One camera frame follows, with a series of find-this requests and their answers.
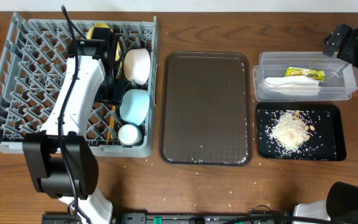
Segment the light blue bowl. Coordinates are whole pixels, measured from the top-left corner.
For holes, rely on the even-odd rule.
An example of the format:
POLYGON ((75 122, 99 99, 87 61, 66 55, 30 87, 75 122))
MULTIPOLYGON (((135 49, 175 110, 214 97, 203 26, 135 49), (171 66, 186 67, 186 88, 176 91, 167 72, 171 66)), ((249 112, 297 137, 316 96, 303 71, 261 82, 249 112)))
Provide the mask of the light blue bowl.
POLYGON ((124 94, 119 108, 121 119, 134 126, 139 126, 147 116, 149 105, 150 96, 147 90, 128 90, 124 94))

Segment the pink white bowl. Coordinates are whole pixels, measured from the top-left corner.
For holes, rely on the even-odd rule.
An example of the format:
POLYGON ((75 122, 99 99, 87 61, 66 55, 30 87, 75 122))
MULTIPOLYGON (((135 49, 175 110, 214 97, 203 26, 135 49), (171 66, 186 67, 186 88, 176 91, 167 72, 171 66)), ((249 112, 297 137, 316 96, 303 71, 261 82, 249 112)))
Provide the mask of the pink white bowl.
POLYGON ((147 49, 132 49, 124 59, 124 74, 127 80, 144 85, 149 78, 151 60, 147 49))

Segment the yellow round plate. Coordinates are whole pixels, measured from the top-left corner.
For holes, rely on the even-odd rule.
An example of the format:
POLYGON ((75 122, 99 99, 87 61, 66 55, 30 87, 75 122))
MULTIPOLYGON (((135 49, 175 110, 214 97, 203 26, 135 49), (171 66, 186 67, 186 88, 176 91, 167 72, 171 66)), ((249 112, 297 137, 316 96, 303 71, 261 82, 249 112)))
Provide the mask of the yellow round plate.
POLYGON ((116 33, 105 23, 95 24, 88 32, 91 55, 102 60, 106 73, 111 73, 122 57, 116 33))

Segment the wooden chopstick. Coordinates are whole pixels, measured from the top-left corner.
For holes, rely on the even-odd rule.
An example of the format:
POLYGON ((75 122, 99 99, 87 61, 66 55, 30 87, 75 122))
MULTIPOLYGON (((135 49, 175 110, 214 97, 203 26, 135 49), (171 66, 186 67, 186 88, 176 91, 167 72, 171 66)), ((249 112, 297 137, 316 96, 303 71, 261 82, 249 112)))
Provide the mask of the wooden chopstick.
POLYGON ((107 135, 107 138, 106 138, 106 144, 108 145, 109 142, 110 142, 110 139, 111 139, 111 128, 114 127, 114 117, 113 115, 110 116, 110 119, 109 119, 109 126, 108 126, 108 135, 107 135))
POLYGON ((112 138, 112 134, 111 134, 111 130, 114 129, 114 125, 115 125, 115 119, 114 119, 114 112, 116 111, 116 106, 113 105, 112 109, 111 109, 111 115, 110 115, 110 120, 109 120, 109 129, 108 129, 108 136, 107 136, 107 144, 109 144, 111 138, 112 138))

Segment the white plastic cup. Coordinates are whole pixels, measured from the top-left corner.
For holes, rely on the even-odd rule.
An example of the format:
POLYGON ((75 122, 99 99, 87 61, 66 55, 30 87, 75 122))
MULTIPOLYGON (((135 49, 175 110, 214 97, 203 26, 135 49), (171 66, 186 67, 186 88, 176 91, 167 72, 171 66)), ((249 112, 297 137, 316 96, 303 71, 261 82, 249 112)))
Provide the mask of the white plastic cup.
POLYGON ((118 138, 123 146, 138 146, 142 144, 143 134, 136 126, 125 124, 119 129, 118 138))

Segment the green yellow snack wrapper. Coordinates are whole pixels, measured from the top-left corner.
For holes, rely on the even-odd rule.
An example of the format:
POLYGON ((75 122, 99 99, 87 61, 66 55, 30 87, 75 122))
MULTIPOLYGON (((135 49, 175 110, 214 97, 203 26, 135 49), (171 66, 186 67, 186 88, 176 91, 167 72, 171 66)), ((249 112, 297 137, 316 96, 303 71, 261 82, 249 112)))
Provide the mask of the green yellow snack wrapper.
POLYGON ((324 81, 326 79, 325 72, 323 70, 312 70, 307 68, 288 67, 285 76, 305 76, 315 80, 324 81))

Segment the white paper napkin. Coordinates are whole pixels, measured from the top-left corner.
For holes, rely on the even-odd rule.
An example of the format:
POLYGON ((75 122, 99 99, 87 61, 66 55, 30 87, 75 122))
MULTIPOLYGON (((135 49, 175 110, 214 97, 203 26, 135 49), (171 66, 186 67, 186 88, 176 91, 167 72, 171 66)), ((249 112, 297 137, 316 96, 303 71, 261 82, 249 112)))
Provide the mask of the white paper napkin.
POLYGON ((268 77, 262 86, 266 91, 291 96, 315 96, 320 91, 319 81, 305 76, 268 77))

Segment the rice food waste pile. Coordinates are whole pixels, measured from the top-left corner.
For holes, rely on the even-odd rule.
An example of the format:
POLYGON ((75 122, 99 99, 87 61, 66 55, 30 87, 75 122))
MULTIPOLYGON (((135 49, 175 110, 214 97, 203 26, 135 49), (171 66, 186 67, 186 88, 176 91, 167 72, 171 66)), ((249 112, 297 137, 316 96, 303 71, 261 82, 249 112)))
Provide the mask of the rice food waste pile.
POLYGON ((316 131, 313 122, 306 118, 306 111, 276 111, 271 122, 272 124, 265 125, 268 147, 273 143, 277 144, 275 151, 280 157, 300 153, 301 146, 304 146, 316 131))

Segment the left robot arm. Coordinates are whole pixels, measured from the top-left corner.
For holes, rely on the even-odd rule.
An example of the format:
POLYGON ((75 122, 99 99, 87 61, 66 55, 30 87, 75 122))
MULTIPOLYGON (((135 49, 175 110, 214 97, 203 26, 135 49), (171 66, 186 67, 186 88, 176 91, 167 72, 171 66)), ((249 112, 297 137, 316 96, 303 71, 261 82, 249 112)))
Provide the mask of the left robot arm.
POLYGON ((36 191, 68 205, 67 215, 44 215, 42 223, 113 223, 113 205, 99 190, 99 165, 86 140, 94 99, 114 89, 119 66, 117 36, 94 25, 68 48, 58 99, 37 133, 26 134, 23 152, 36 191))

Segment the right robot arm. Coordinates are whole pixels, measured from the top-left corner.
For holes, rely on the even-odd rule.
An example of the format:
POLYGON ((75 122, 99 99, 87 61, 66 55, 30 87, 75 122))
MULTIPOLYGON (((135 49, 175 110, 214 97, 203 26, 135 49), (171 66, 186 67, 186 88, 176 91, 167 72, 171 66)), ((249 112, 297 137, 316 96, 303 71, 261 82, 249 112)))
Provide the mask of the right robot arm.
MULTIPOLYGON (((323 54, 337 52, 337 58, 358 68, 358 29, 338 25, 324 41, 323 54)), ((358 187, 336 182, 326 200, 295 207, 293 223, 358 223, 358 187)))

